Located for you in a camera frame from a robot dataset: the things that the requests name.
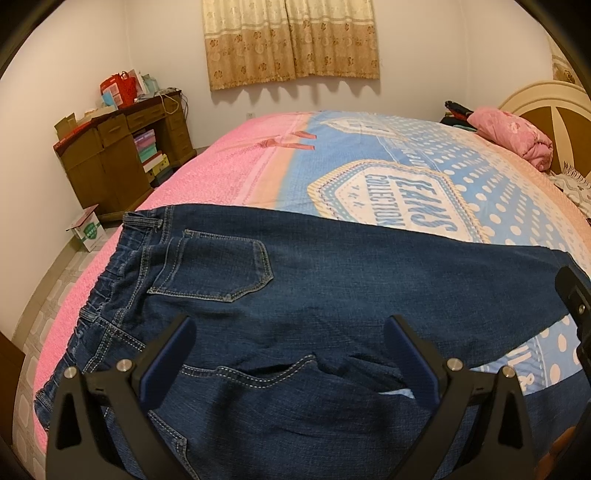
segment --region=jeans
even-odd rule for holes
[[[542,247],[296,213],[212,205],[129,213],[35,412],[47,428],[65,368],[133,358],[184,312],[197,342],[150,416],[194,478],[387,478],[428,412],[383,394],[406,387],[384,346],[385,319],[403,315],[444,357],[477,367],[567,314],[554,290],[564,265],[578,269],[569,254]],[[588,398],[582,374],[527,397],[539,455]],[[126,467],[142,477],[110,411],[106,418]]]

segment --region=headboard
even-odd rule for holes
[[[591,100],[583,88],[559,80],[537,82],[499,108],[529,120],[550,137],[553,172],[561,173],[567,163],[591,180]]]

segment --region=silver bolt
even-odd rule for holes
[[[464,368],[464,364],[459,358],[450,358],[447,361],[447,367],[452,372],[459,372],[462,368]]]
[[[513,367],[510,367],[509,365],[505,365],[501,371],[503,372],[503,375],[505,375],[507,378],[513,378],[515,376],[515,370],[513,369]]]
[[[64,377],[71,379],[71,378],[74,378],[77,373],[78,373],[78,369],[76,367],[68,367],[64,371]]]
[[[119,370],[120,372],[128,372],[129,370],[131,370],[132,366],[134,366],[134,363],[128,358],[119,360],[117,362],[117,370]]]

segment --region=bed sheet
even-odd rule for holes
[[[591,271],[591,229],[562,192],[517,155],[432,122],[344,112],[255,119],[186,164],[140,209],[183,203],[276,209],[467,242],[539,245],[568,251]],[[35,392],[63,356],[119,234],[65,299],[41,353]],[[524,394],[532,394],[581,370],[578,344],[574,321],[565,317],[480,369],[512,365]],[[46,445],[36,418],[35,431]]]

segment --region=wall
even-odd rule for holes
[[[460,0],[466,18],[471,108],[498,106],[516,90],[553,78],[544,27],[514,0]]]
[[[0,331],[9,338],[80,211],[52,149],[53,125],[94,108],[99,84],[128,60],[120,0],[67,0],[0,80]]]
[[[374,0],[380,81],[310,78],[216,93],[209,91],[201,2],[126,5],[133,64],[161,86],[184,90],[195,147],[243,123],[247,112],[338,109],[436,119],[443,116],[443,101],[465,96],[465,34],[453,28],[460,18],[457,0]],[[166,32],[155,35],[161,25]]]

